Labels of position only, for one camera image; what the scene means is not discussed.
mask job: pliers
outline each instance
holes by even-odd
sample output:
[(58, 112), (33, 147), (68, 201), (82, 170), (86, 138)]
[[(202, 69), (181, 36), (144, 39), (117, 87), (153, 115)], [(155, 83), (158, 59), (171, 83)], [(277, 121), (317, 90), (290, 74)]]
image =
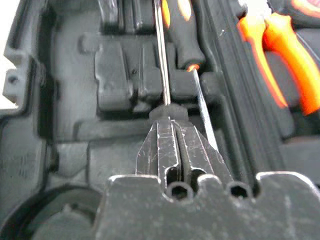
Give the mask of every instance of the pliers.
[(291, 17), (273, 13), (267, 0), (246, 0), (248, 12), (237, 24), (248, 42), (267, 88), (276, 104), (288, 104), (269, 67), (264, 49), (277, 52), (294, 75), (305, 115), (320, 109), (320, 72), (313, 58), (298, 41), (291, 25)]

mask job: metal rod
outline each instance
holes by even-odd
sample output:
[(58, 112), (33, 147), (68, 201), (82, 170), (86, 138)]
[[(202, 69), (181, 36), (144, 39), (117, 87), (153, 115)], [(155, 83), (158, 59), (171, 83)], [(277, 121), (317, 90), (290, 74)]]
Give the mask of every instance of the metal rod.
[(211, 145), (211, 147), (213, 147), (217, 152), (219, 152), (214, 129), (211, 124), (206, 100), (205, 100), (204, 94), (202, 93), (202, 90), (201, 90), (198, 72), (196, 69), (193, 69), (192, 73), (193, 73), (193, 78), (194, 78), (195, 87), (196, 87), (196, 91), (197, 91), (198, 104), (200, 107), (200, 114), (201, 114), (202, 121), (204, 124), (206, 138), (208, 139), (208, 142)]
[(163, 87), (163, 102), (164, 105), (171, 104), (170, 96), (170, 85), (169, 85), (169, 74), (168, 74), (168, 64), (167, 64), (167, 54), (165, 45), (165, 35), (164, 35), (164, 23), (162, 19), (162, 11), (160, 0), (154, 0), (154, 15), (155, 15), (155, 28), (156, 37), (158, 42), (158, 54), (162, 78)]

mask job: orange pliers handle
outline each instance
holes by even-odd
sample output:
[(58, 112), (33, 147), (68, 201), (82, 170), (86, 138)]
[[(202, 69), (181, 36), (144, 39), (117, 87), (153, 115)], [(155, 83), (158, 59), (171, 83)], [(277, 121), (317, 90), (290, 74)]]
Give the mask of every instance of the orange pliers handle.
[(254, 15), (247, 15), (240, 19), (237, 27), (242, 34), (243, 40), (250, 43), (255, 62), (276, 104), (280, 108), (287, 107), (288, 104), (271, 72), (264, 52), (263, 37), (266, 30), (264, 19)]
[(320, 72), (312, 57), (298, 41), (290, 16), (273, 13), (265, 21), (257, 19), (254, 16), (245, 16), (239, 21), (238, 28), (244, 40), (251, 43), (259, 70), (278, 106), (283, 108), (287, 103), (270, 70), (263, 43), (267, 50), (279, 53), (294, 74), (303, 113), (309, 115), (320, 109)]
[(320, 72), (308, 51), (299, 42), (291, 25), (291, 17), (273, 13), (263, 42), (268, 50), (279, 53), (295, 76), (305, 115), (320, 109)]

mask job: metal jaw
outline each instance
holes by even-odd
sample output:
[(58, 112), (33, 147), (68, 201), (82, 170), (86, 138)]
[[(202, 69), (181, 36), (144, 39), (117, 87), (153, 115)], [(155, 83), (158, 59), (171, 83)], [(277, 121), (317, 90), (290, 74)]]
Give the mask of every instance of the metal jaw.
[(153, 123), (136, 159), (137, 175), (155, 175), (165, 190), (172, 182), (197, 188), (197, 177), (216, 175), (225, 184), (233, 181), (222, 156), (187, 121), (161, 119)]

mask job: screwdriver handle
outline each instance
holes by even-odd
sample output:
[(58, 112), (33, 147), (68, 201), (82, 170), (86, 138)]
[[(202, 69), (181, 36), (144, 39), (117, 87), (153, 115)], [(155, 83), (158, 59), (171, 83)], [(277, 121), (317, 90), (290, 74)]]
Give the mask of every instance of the screwdriver handle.
[(319, 0), (285, 0), (283, 10), (292, 17), (296, 25), (320, 28)]
[(164, 26), (177, 49), (177, 67), (199, 69), (206, 61), (197, 39), (197, 24), (189, 0), (162, 0)]

